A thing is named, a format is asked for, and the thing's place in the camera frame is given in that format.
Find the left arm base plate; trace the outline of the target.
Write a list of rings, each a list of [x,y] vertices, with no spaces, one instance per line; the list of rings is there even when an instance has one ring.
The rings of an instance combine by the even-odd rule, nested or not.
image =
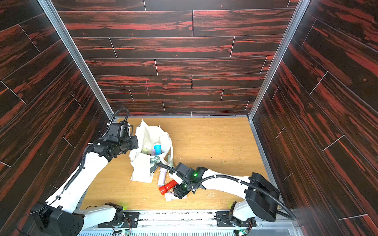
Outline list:
[[[117,213],[114,219],[110,222],[98,224],[98,228],[136,228],[139,222],[140,212],[137,211],[123,211]]]

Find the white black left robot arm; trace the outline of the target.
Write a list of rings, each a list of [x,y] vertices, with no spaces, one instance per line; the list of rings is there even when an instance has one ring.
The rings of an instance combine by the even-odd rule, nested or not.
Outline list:
[[[124,225],[123,207],[106,203],[87,210],[76,207],[95,177],[120,154],[138,148],[136,136],[105,138],[88,145],[75,172],[44,204],[36,203],[31,214],[37,228],[50,236],[77,236],[82,230],[109,224],[112,227]]]

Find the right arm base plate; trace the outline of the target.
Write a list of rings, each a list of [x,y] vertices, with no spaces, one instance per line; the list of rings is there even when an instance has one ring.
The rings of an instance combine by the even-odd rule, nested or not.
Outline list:
[[[241,221],[234,217],[229,211],[217,211],[213,219],[216,220],[218,227],[252,228],[257,226],[254,217],[248,218],[246,221]]]

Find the white canvas tote bag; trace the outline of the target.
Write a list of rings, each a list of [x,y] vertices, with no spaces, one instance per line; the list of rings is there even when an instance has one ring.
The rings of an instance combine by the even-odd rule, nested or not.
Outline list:
[[[169,134],[159,126],[149,126],[145,121],[141,121],[136,128],[135,135],[138,140],[138,149],[131,150],[129,153],[133,173],[131,181],[151,183],[154,173],[162,163],[173,167],[173,142]],[[154,144],[161,144],[162,154],[153,155]],[[142,149],[147,149],[150,155],[142,154]]]

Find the blue flashlight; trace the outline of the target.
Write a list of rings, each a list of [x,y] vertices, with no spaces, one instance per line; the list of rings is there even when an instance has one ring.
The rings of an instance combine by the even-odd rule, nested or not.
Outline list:
[[[162,154],[161,144],[156,143],[153,146],[153,155],[160,155],[160,154]]]

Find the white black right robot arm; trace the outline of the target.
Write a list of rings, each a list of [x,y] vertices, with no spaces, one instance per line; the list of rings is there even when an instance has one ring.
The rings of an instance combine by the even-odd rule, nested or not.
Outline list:
[[[218,221],[241,227],[244,222],[253,218],[275,222],[277,215],[295,221],[294,213],[280,200],[280,191],[266,178],[258,173],[250,177],[236,177],[217,173],[205,167],[190,168],[179,163],[169,173],[177,182],[173,193],[183,199],[190,192],[195,194],[199,189],[218,190],[238,196],[240,202],[231,205],[228,216],[217,216]]]

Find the white flashlight bottom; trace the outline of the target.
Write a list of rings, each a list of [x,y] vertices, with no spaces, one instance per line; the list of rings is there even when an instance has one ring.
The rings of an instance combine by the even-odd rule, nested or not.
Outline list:
[[[176,197],[176,196],[174,195],[173,192],[166,192],[166,193],[165,193],[165,200],[166,200],[167,202],[170,202],[170,201],[173,201],[173,200],[180,200],[180,198],[179,198],[179,197]]]

